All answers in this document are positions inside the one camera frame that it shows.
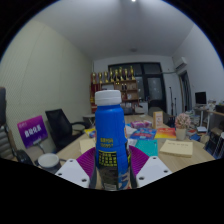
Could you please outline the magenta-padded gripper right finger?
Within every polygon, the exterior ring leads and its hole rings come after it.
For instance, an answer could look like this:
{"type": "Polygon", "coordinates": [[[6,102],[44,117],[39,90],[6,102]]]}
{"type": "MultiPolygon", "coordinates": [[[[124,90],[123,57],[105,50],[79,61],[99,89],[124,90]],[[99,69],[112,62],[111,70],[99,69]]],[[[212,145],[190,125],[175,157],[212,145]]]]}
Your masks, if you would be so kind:
{"type": "Polygon", "coordinates": [[[130,183],[133,189],[144,187],[171,174],[170,169],[158,156],[148,156],[140,149],[130,146],[130,183]]]}

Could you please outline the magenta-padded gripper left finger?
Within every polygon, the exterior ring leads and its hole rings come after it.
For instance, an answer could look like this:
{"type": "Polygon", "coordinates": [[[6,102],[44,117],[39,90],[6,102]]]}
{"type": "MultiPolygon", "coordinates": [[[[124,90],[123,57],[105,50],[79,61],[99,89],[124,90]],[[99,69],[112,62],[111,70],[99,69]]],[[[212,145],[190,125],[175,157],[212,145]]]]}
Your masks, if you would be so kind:
{"type": "Polygon", "coordinates": [[[95,154],[96,149],[91,148],[77,159],[68,159],[55,175],[83,188],[94,189],[97,183],[95,154]]]}

